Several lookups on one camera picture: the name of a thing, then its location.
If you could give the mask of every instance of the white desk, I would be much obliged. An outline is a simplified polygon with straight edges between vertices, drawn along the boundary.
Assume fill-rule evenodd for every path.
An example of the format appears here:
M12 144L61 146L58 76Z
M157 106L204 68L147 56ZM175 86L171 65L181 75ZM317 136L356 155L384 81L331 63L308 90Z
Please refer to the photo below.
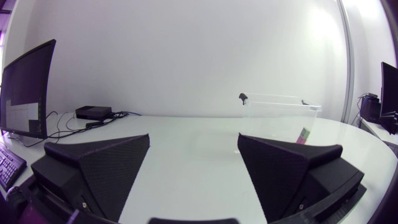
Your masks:
M361 124L365 125L371 134L384 141L388 146L398 148L398 134L389 134L380 124L375 124L365 119L361 119Z
M65 115L60 126L64 126L69 117ZM75 119L69 124L77 128L84 123ZM249 124L250 132L257 133L258 137L277 133L274 138L278 139L284 130L286 140L295 140L303 123L313 124L307 144L341 144L342 157L365 173L362 184L367 191L342 223L366 223L389 186L397 158L378 138L336 121L129 116L103 128L61 139L59 143L149 133L150 148L125 204L121 223L147 223L151 217L187 220L235 217L240 223L253 224L265 223L266 219L242 157L235 153L238 133L246 134ZM17 141L7 138L3 141L22 156L28 166L44 154L43 143L24 148ZM31 174L28 167L16 185Z

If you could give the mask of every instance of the monitor screen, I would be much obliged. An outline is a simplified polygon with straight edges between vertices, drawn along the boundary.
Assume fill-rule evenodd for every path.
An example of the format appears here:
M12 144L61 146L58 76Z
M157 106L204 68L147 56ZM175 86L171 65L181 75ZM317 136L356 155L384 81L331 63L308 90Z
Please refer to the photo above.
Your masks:
M382 62L381 114L398 112L398 69Z
M47 138L47 81L55 40L17 58L3 70L0 95L0 127L4 131Z

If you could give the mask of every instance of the clear plastic container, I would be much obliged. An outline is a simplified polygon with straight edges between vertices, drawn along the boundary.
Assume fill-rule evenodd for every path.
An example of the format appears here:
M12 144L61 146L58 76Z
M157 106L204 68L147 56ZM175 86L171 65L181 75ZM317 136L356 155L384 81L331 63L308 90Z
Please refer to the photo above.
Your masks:
M297 96L242 93L239 98L244 106L241 133L259 138L296 142L322 112L322 106Z

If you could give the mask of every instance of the router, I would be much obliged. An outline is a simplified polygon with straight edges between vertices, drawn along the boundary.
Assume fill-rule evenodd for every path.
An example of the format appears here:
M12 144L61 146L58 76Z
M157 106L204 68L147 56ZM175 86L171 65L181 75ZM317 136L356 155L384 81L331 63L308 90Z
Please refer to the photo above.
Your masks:
M76 109L76 117L80 119L91 119L104 121L109 118L112 108L109 106L84 106Z

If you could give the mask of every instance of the keyboard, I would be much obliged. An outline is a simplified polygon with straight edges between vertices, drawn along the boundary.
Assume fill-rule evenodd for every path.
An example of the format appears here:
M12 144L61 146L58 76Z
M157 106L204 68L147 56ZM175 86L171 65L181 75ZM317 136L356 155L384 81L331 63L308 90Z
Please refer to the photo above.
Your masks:
M7 191L26 168L26 161L0 144L0 184Z

